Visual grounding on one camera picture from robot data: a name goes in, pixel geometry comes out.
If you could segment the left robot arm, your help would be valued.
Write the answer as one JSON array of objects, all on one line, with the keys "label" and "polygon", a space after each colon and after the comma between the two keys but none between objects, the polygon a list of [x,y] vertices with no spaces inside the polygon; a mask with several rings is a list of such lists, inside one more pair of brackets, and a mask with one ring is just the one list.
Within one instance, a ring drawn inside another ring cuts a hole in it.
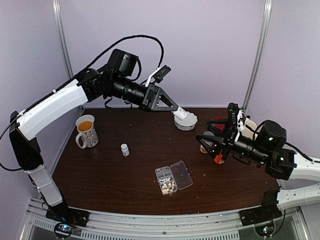
[{"label": "left robot arm", "polygon": [[17,163],[61,222],[69,221],[72,211],[44,164],[37,141],[42,130],[61,123],[68,114],[99,97],[116,97],[147,112],[171,112],[180,120],[187,116],[161,87],[151,83],[152,78],[161,81],[170,67],[157,67],[146,84],[141,85],[129,79],[137,62],[138,56],[115,49],[99,70],[88,67],[35,105],[14,111],[10,116],[9,140]]}]

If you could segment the clear plastic pill organizer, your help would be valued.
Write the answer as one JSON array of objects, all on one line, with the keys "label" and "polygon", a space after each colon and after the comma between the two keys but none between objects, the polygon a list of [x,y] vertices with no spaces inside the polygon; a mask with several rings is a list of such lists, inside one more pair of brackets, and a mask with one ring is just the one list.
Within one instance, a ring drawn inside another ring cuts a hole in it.
[{"label": "clear plastic pill organizer", "polygon": [[[193,180],[191,178],[190,172],[183,160],[173,163],[170,166],[163,166],[163,167],[156,168],[154,172],[155,172],[157,183],[159,185],[161,192],[162,192],[161,186],[164,183],[167,183],[167,184],[174,183],[175,184],[174,193],[176,193],[177,191],[189,188],[190,186],[193,185]],[[171,178],[171,181],[159,183],[158,180],[162,178]]]}]

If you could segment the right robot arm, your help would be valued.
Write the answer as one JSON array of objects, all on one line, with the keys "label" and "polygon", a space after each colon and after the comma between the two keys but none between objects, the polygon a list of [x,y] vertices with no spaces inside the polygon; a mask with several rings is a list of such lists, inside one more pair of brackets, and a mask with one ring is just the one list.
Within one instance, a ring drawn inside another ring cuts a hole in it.
[{"label": "right robot arm", "polygon": [[259,220],[268,220],[276,211],[311,205],[320,200],[320,160],[311,158],[294,145],[290,149],[287,131],[272,120],[265,120],[252,131],[252,138],[244,136],[235,127],[223,131],[212,127],[213,135],[198,134],[196,140],[212,159],[229,154],[245,165],[254,163],[264,167],[269,176],[277,180],[310,180],[314,185],[290,190],[270,190],[264,193],[261,206],[256,210]]}]

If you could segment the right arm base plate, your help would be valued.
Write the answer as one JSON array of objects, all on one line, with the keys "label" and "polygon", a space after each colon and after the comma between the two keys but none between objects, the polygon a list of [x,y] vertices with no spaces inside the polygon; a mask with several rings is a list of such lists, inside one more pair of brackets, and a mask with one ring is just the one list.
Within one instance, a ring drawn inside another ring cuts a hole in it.
[{"label": "right arm base plate", "polygon": [[239,211],[242,226],[255,225],[279,218],[283,214],[275,206],[259,206]]}]

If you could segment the small white pill bottle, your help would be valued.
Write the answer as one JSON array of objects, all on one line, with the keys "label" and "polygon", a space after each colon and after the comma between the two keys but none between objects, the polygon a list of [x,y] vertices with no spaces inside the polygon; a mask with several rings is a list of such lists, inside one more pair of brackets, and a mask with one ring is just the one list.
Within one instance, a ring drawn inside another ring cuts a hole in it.
[{"label": "small white pill bottle", "polygon": [[174,116],[175,121],[183,121],[187,117],[187,112],[180,106],[177,108],[176,111],[173,111],[172,114]]}]

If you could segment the orange pill bottle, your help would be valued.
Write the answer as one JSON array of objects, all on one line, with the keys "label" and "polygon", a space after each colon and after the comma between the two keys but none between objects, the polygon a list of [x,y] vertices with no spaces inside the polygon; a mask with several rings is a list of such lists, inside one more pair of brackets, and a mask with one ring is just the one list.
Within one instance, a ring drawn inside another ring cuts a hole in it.
[{"label": "orange pill bottle", "polygon": [[217,165],[222,165],[225,162],[225,160],[223,159],[223,155],[222,154],[216,155],[215,159],[214,159],[214,162]]}]

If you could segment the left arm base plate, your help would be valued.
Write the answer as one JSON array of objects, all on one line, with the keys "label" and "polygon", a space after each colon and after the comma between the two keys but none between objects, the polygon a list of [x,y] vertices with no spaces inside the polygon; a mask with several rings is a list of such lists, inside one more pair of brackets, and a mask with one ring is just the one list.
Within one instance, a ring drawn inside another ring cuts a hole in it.
[{"label": "left arm base plate", "polygon": [[71,226],[86,227],[89,215],[89,212],[86,210],[79,210],[68,206],[49,206],[45,217]]}]

